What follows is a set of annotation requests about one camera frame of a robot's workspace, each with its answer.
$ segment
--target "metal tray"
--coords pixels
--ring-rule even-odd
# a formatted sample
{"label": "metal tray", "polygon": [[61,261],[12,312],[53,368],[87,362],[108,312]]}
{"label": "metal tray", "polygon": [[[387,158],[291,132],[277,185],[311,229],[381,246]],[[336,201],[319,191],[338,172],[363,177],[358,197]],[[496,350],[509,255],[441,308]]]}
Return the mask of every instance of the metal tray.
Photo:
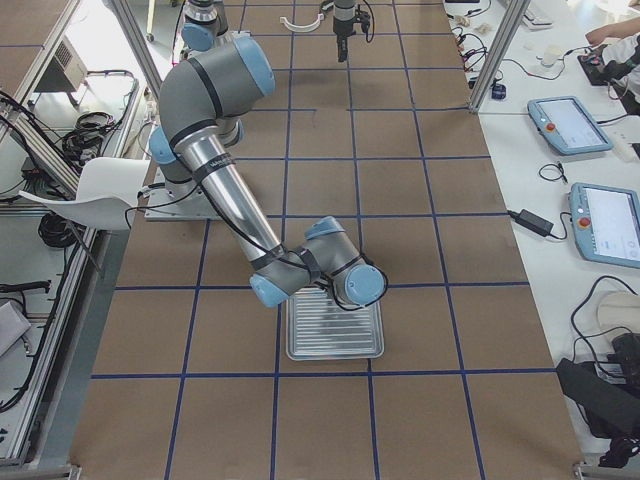
{"label": "metal tray", "polygon": [[314,287],[287,300],[286,333],[292,360],[376,358],[384,352],[378,302],[347,312]]}

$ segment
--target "person's hand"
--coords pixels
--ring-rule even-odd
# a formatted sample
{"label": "person's hand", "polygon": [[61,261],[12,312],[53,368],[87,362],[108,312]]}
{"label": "person's hand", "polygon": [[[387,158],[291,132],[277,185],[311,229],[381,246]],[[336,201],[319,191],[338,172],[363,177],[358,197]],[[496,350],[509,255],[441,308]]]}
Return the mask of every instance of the person's hand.
{"label": "person's hand", "polygon": [[607,37],[611,37],[611,25],[605,25],[604,27],[596,28],[595,30],[591,30],[587,33],[587,41],[589,45],[598,46],[604,39]]}

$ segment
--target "electronic equipment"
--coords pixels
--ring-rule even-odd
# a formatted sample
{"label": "electronic equipment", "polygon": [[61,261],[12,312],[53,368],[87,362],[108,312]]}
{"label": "electronic equipment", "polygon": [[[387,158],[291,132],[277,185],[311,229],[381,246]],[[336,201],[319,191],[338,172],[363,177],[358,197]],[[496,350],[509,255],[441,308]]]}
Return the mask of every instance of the electronic equipment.
{"label": "electronic equipment", "polygon": [[[505,7],[508,7],[511,0],[500,0],[500,2]],[[524,12],[522,23],[524,23],[529,30],[544,30],[553,27],[553,19],[536,5],[534,1],[529,3],[527,10]]]}
{"label": "electronic equipment", "polygon": [[569,206],[576,245],[586,260],[640,268],[636,192],[576,183]]}
{"label": "electronic equipment", "polygon": [[60,45],[56,48],[53,58],[34,91],[37,93],[75,92],[86,76],[86,65],[80,60],[69,39],[62,37]]}
{"label": "electronic equipment", "polygon": [[627,389],[617,388],[619,385],[613,385],[607,379],[595,375],[594,368],[597,367],[593,364],[582,366],[563,358],[556,367],[562,392],[606,422],[606,426],[600,424],[594,429],[594,436],[640,436],[638,392],[629,393]]}
{"label": "electronic equipment", "polygon": [[[605,48],[613,58],[608,62],[603,57]],[[640,37],[628,37],[614,45],[601,45],[587,55],[579,55],[578,61],[592,85],[607,85],[620,80],[640,65]]]}
{"label": "electronic equipment", "polygon": [[576,97],[530,100],[527,110],[540,134],[561,155],[613,148],[613,142]]}

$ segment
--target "black device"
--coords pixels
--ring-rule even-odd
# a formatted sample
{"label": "black device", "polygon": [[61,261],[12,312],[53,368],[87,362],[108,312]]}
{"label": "black device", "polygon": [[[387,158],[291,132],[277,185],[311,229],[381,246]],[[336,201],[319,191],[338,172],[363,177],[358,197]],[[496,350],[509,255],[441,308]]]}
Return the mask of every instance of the black device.
{"label": "black device", "polygon": [[520,210],[520,213],[508,210],[508,213],[518,225],[522,225],[524,228],[537,233],[541,237],[548,237],[553,229],[553,223],[539,217],[535,213],[531,213],[529,210]]}
{"label": "black device", "polygon": [[626,383],[640,391],[640,335],[625,333],[614,338],[611,345],[615,353],[607,357],[620,364]]}
{"label": "black device", "polygon": [[[636,387],[630,385],[625,379],[607,376],[600,372],[596,367],[595,362],[582,362],[579,364],[586,372],[593,375],[594,377],[599,377],[605,382],[609,383],[612,387],[618,388],[629,395],[632,395],[640,401],[640,390]],[[622,367],[619,363],[614,362],[600,362],[600,366],[614,375],[620,375],[623,373]],[[616,438],[620,436],[626,435],[619,428],[615,427],[607,420],[605,420],[601,415],[598,415],[593,410],[585,408],[584,409],[585,418],[587,420],[587,426],[589,427],[589,431],[591,435],[596,438]]]}
{"label": "black device", "polygon": [[581,366],[563,358],[556,367],[562,392],[592,418],[595,415],[605,422],[592,431],[594,436],[640,438],[640,392],[634,388],[630,393],[626,387],[607,382],[594,373],[594,368],[597,366]]}
{"label": "black device", "polygon": [[587,55],[578,56],[578,61],[592,85],[606,85],[612,80],[620,80],[640,65],[640,37],[633,55],[622,63],[611,60],[605,65],[602,58],[605,48],[606,45],[601,45]]}

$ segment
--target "white chair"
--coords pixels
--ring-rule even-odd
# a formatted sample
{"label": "white chair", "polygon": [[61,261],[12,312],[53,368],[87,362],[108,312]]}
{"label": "white chair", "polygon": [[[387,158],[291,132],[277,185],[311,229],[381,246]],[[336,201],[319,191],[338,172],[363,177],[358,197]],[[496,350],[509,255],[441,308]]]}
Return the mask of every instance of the white chair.
{"label": "white chair", "polygon": [[79,225],[127,230],[125,214],[138,205],[138,192],[148,169],[149,160],[98,157],[82,169],[75,200],[51,200],[22,190],[19,194]]}

